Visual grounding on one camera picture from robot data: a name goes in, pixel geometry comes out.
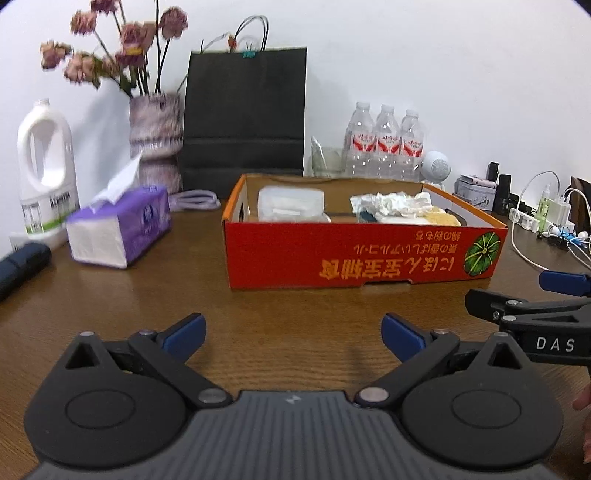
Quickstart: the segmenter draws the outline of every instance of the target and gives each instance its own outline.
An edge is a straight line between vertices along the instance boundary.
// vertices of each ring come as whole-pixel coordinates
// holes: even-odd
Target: dried flower
[[[102,73],[107,77],[115,78],[120,74],[119,65],[117,65],[109,57],[103,58]]]
[[[94,32],[96,27],[97,12],[83,12],[78,10],[72,17],[70,22],[70,30],[73,34],[88,35]]]
[[[73,83],[89,82],[100,85],[95,76],[95,59],[87,53],[76,53],[64,69],[64,77]]]
[[[162,36],[169,40],[173,37],[179,38],[189,24],[187,23],[187,14],[179,7],[170,7],[162,14],[160,24]]]
[[[146,57],[143,53],[133,53],[133,51],[120,50],[115,53],[115,61],[121,67],[139,67],[143,68],[146,65]]]
[[[146,22],[143,25],[137,22],[123,25],[121,28],[123,50],[128,54],[139,54],[139,51],[147,52],[152,46],[157,32],[158,27],[155,22]]]
[[[41,67],[44,70],[53,70],[66,58],[66,55],[72,53],[72,47],[65,43],[55,43],[53,40],[47,40],[47,43],[41,44],[40,51],[43,54]]]
[[[102,12],[107,15],[117,11],[118,0],[90,0],[90,9],[93,12]]]

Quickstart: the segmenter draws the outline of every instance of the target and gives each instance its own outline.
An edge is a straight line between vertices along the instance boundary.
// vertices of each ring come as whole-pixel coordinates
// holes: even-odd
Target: wooden table
[[[567,252],[516,229],[535,261],[583,271]],[[564,298],[540,290],[538,271],[508,239],[490,280],[391,284],[328,290],[230,291],[220,212],[178,213],[173,229],[125,271],[75,263],[68,248],[53,265],[0,304],[0,478],[16,480],[36,464],[23,432],[29,399],[71,339],[93,330],[123,339],[141,328],[163,330],[188,313],[207,318],[207,341],[189,365],[229,390],[343,389],[349,394],[397,364],[380,340],[384,313],[397,312],[425,330],[446,327],[467,340],[485,339],[491,323],[463,306],[470,288],[532,301]],[[589,376],[584,367],[537,365],[564,410],[564,429],[550,465],[585,479],[581,425],[586,412],[570,402]]]

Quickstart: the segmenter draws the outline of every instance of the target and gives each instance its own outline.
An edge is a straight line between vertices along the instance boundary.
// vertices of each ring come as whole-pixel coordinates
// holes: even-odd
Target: flower vase
[[[131,156],[142,154],[139,180],[142,185],[159,184],[168,193],[181,189],[176,154],[183,146],[180,98],[176,93],[157,93],[129,101]]]

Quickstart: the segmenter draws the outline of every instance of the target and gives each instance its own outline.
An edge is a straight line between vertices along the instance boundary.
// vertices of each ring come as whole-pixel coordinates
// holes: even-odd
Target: cardboard box
[[[258,222],[258,192],[267,185],[324,191],[331,223]],[[357,223],[349,198],[365,193],[429,191],[431,201],[466,226]],[[351,287],[367,282],[488,278],[507,227],[472,205],[421,183],[246,174],[222,216],[231,288]]]

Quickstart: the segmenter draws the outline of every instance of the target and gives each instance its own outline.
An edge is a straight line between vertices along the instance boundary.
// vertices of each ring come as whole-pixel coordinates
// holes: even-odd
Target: white wall
[[[124,0],[128,19],[153,16],[151,0]],[[173,3],[162,1],[163,8]],[[563,183],[591,179],[591,18],[573,0],[184,0],[190,28],[175,41],[164,74],[174,89],[189,52],[249,14],[266,14],[268,47],[307,46],[306,137],[340,146],[356,100],[419,111],[426,147],[446,153],[459,173],[484,174],[490,161],[513,175],[519,193],[552,168]],[[49,97],[74,133],[80,199],[105,186],[128,155],[126,96],[112,85],[95,92],[40,68],[48,38],[92,51],[69,21],[84,0],[12,0],[0,12],[0,254],[23,228],[15,139],[37,98]],[[259,35],[258,27],[249,33]],[[112,19],[98,30],[117,45]],[[534,203],[548,180],[534,183]]]

